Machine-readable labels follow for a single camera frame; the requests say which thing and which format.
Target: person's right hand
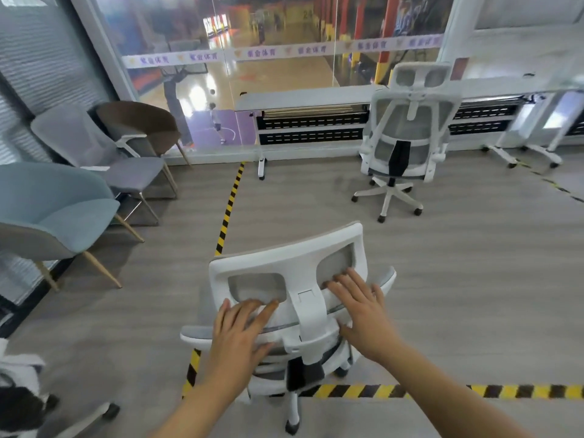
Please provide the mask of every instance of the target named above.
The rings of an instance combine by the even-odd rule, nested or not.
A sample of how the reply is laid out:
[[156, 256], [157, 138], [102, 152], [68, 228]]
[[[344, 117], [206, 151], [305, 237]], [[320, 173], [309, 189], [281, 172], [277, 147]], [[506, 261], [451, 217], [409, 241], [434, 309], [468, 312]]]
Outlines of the person's right hand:
[[348, 268], [346, 274], [337, 275], [326, 287], [349, 311], [353, 326], [339, 324], [340, 334], [363, 356], [380, 363], [384, 352], [399, 341], [399, 336], [385, 313], [381, 288], [371, 288], [357, 272]]

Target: floor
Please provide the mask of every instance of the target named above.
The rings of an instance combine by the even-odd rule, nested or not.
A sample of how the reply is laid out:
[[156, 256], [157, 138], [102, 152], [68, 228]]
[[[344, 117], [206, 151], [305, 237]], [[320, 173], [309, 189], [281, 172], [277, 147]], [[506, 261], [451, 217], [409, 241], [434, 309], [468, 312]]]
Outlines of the floor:
[[[565, 165], [551, 176], [584, 197], [584, 150], [561, 153]], [[546, 172], [537, 154], [520, 157]], [[153, 201], [162, 221], [137, 228], [146, 243], [112, 228], [91, 249], [124, 287], [112, 288], [77, 259], [60, 280], [62, 292], [49, 294], [12, 336], [9, 351], [43, 356], [44, 389], [62, 397], [42, 437], [107, 399], [121, 405], [119, 417], [84, 436], [147, 436], [180, 402], [190, 350], [178, 333], [196, 322], [238, 166], [173, 167], [180, 197]], [[433, 183], [415, 185], [421, 216], [395, 202], [381, 225], [381, 197], [350, 201], [368, 181], [356, 158], [270, 162], [263, 182], [248, 163], [224, 253], [361, 220], [371, 273], [389, 265], [398, 273], [388, 307], [399, 331], [457, 381], [584, 383], [583, 203], [527, 168], [456, 152]], [[394, 381], [361, 359], [345, 382]], [[284, 437], [280, 402], [232, 405], [211, 435]], [[572, 438], [584, 426], [582, 401], [493, 403], [535, 437]], [[301, 415], [298, 437], [437, 437], [410, 399], [308, 398]]]

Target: yellow and black striped tape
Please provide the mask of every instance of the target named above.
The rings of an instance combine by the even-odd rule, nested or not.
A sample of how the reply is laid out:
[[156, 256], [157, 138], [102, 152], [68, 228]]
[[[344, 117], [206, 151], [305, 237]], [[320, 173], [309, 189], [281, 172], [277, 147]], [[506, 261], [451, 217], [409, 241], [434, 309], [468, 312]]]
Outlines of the yellow and black striped tape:
[[[492, 399], [584, 399], [582, 384], [468, 384], [467, 387], [483, 398]], [[300, 397], [411, 399], [404, 387], [399, 384], [320, 384], [303, 391]]]
[[544, 180], [546, 183], [551, 184], [552, 186], [554, 186], [557, 190], [564, 192], [566, 194], [568, 194], [570, 196], [570, 198], [572, 198], [573, 200], [579, 201], [580, 203], [584, 203], [584, 200], [580, 197], [576, 197], [575, 195], [572, 194], [572, 192], [570, 192], [568, 189], [566, 189], [565, 187], [560, 186], [558, 183], [556, 183], [555, 181], [546, 178], [543, 176], [543, 174], [541, 174], [541, 172], [536, 171], [534, 168], [532, 168], [530, 165], [528, 165], [527, 163], [521, 161], [521, 160], [517, 160], [518, 164], [520, 166], [523, 166], [524, 168], [529, 169], [529, 171], [532, 174], [535, 174], [537, 176], [539, 176], [542, 180]]
[[[239, 182], [241, 181], [241, 176], [244, 174], [245, 162], [239, 165], [237, 170], [237, 175], [235, 176], [235, 181], [231, 187], [231, 193], [229, 195], [229, 200], [227, 201], [227, 207], [225, 208], [225, 213], [223, 215], [223, 222], [221, 223], [221, 231], [219, 232], [219, 238], [217, 239], [217, 247], [215, 248], [215, 256], [221, 255], [223, 253], [223, 246], [225, 245], [225, 237], [227, 236], [227, 227], [229, 226], [229, 219], [231, 212], [233, 211], [233, 205], [235, 203], [235, 195], [237, 195], [237, 190], [239, 189]], [[189, 368], [186, 373], [186, 383], [183, 385], [182, 396], [184, 397], [189, 390], [194, 386], [194, 382], [197, 378], [197, 373], [199, 372], [199, 361], [201, 360], [201, 351], [198, 349], [193, 349], [193, 353], [190, 356]]]

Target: hand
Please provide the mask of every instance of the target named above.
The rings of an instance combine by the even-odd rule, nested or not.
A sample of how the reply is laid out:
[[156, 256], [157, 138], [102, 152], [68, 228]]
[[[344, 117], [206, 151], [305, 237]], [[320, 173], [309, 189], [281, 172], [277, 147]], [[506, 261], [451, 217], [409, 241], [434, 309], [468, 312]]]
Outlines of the hand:
[[272, 348], [272, 344], [267, 343], [254, 350], [254, 342], [278, 307], [276, 300], [246, 328], [249, 316], [262, 304], [258, 300], [246, 300], [230, 308], [226, 299], [215, 318], [208, 372], [203, 384], [208, 385], [211, 393], [223, 397], [227, 404], [247, 387], [253, 370]]
[[363, 356], [381, 364], [387, 350], [399, 342], [399, 336], [385, 313], [381, 288], [371, 288], [357, 272], [348, 268], [346, 274], [337, 275], [326, 287], [349, 311], [353, 327], [339, 324], [340, 334]]

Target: person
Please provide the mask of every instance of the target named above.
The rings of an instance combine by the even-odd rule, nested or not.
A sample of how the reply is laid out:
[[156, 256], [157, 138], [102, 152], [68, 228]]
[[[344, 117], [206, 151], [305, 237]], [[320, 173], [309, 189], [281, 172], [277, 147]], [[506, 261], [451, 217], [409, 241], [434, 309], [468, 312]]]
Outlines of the person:
[[[353, 270], [326, 283], [343, 303], [352, 326], [340, 334], [364, 357], [382, 365], [407, 390], [442, 438], [530, 438], [512, 419], [467, 387], [455, 383], [426, 357], [405, 343], [388, 318], [384, 296]], [[225, 300], [213, 326], [209, 370], [179, 408], [151, 438], [204, 438], [227, 407], [245, 389], [271, 345], [254, 341], [276, 310], [272, 301], [249, 324], [262, 305], [247, 300], [230, 308]]]

